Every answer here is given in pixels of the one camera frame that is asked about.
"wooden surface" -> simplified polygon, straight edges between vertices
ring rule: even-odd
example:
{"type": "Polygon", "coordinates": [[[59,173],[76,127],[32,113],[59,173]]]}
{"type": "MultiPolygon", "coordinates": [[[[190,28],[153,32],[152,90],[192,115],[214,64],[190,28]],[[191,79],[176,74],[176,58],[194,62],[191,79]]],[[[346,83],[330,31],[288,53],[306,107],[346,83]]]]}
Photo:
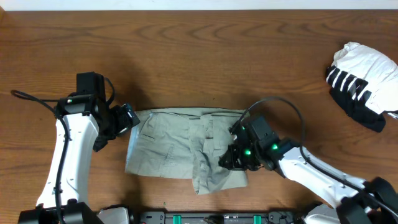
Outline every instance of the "wooden surface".
{"type": "MultiPolygon", "coordinates": [[[[381,176],[398,189],[398,121],[377,134],[347,117],[324,81],[333,54],[360,42],[398,62],[397,11],[7,12],[0,28],[0,223],[16,223],[41,194],[55,145],[43,106],[13,98],[75,91],[76,73],[111,79],[116,103],[243,109],[269,95],[292,100],[307,120],[306,146],[353,175],[381,176]]],[[[299,136],[292,110],[262,108],[282,135],[299,136]]],[[[249,172],[249,186],[195,195],[191,180],[124,173],[129,135],[93,153],[93,210],[267,210],[317,200],[274,172],[249,172]]]]}

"black cable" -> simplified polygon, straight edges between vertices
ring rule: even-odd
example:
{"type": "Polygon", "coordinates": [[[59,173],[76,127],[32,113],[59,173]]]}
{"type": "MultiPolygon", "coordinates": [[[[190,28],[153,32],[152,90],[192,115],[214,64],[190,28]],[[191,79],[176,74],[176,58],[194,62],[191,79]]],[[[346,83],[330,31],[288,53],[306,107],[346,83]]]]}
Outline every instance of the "black cable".
{"type": "MultiPolygon", "coordinates": [[[[23,99],[23,100],[36,101],[36,102],[40,103],[41,105],[45,106],[47,109],[49,109],[55,115],[55,110],[51,106],[46,104],[44,100],[38,99],[38,98],[36,98],[36,97],[34,97],[32,95],[29,95],[27,93],[24,93],[24,92],[21,92],[21,91],[18,91],[18,90],[11,90],[11,95],[15,96],[15,97],[18,97],[20,99],[23,99]]],[[[66,155],[67,155],[68,143],[69,143],[70,135],[69,135],[69,131],[68,131],[67,125],[65,124],[63,118],[59,117],[57,119],[60,120],[60,122],[61,122],[61,124],[63,126],[63,129],[65,131],[65,136],[64,136],[65,137],[65,141],[63,143],[62,155],[61,155],[61,159],[60,159],[60,164],[58,166],[57,177],[55,179],[56,180],[55,181],[55,208],[57,210],[57,216],[58,216],[59,222],[61,224],[65,224],[65,221],[63,220],[62,213],[61,213],[60,184],[61,184],[61,175],[62,175],[63,164],[65,162],[65,158],[66,158],[66,155]]]]}
{"type": "Polygon", "coordinates": [[[111,95],[111,97],[109,97],[109,99],[106,101],[106,105],[107,105],[107,106],[110,106],[111,103],[112,103],[113,100],[114,100],[114,87],[113,87],[113,85],[112,85],[112,83],[111,83],[111,80],[109,80],[108,78],[105,78],[105,80],[109,83],[109,85],[110,85],[111,88],[112,88],[112,95],[111,95]]]}
{"type": "MultiPolygon", "coordinates": [[[[389,208],[387,205],[385,205],[384,203],[380,202],[376,197],[372,196],[371,194],[365,192],[363,189],[359,188],[358,186],[352,184],[351,182],[345,180],[345,179],[341,179],[331,173],[329,173],[326,170],[323,170],[321,167],[317,166],[316,164],[314,164],[310,158],[308,158],[303,150],[303,144],[304,144],[304,140],[305,140],[305,121],[304,118],[300,112],[300,110],[289,100],[286,100],[285,98],[282,98],[280,96],[268,96],[265,97],[255,103],[253,103],[248,109],[246,109],[246,111],[244,111],[244,113],[242,114],[242,116],[238,119],[237,123],[239,124],[242,119],[244,118],[244,116],[246,115],[246,113],[251,110],[253,107],[255,107],[256,105],[258,105],[259,103],[265,102],[265,101],[270,101],[270,100],[279,100],[279,101],[283,101],[284,103],[287,103],[289,106],[291,106],[297,113],[298,117],[300,118],[300,122],[301,122],[301,137],[300,137],[300,153],[303,157],[303,159],[305,160],[305,162],[307,162],[308,164],[310,164],[311,166],[313,166],[314,168],[316,168],[318,171],[320,171],[322,174],[327,175],[328,177],[341,182],[343,185],[346,185],[348,187],[351,187],[352,189],[358,191],[358,193],[361,193],[363,195],[365,195],[367,198],[369,198],[370,200],[372,200],[374,203],[378,204],[381,208],[386,209],[388,212],[390,212],[393,216],[394,219],[397,221],[398,219],[398,214],[396,214],[395,211],[393,211],[393,209],[389,208]]],[[[231,133],[238,127],[238,125],[236,125],[235,127],[232,128],[231,133]]]]}

